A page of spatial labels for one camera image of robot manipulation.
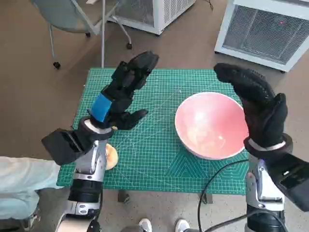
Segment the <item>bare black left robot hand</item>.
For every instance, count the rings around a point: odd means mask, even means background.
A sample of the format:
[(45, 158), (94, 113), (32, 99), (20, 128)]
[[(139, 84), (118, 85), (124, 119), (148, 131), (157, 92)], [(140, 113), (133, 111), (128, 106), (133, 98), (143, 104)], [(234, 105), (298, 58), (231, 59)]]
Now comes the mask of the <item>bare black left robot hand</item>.
[(141, 89), (156, 67), (159, 55), (145, 51), (130, 61), (121, 61), (113, 72), (112, 81), (100, 92), (89, 111), (91, 123), (100, 129), (116, 127), (130, 130), (148, 114), (140, 109), (127, 111), (136, 90)]

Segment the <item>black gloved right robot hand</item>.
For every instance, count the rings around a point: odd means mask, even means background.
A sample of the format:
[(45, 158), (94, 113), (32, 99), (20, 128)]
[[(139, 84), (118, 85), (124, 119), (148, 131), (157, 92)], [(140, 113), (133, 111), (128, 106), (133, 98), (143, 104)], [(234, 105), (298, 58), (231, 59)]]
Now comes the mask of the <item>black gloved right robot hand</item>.
[(282, 143), (288, 114), (286, 95), (275, 94), (257, 71), (227, 63), (217, 63), (213, 69), (218, 80), (231, 84), (240, 98), (249, 138), (263, 148)]

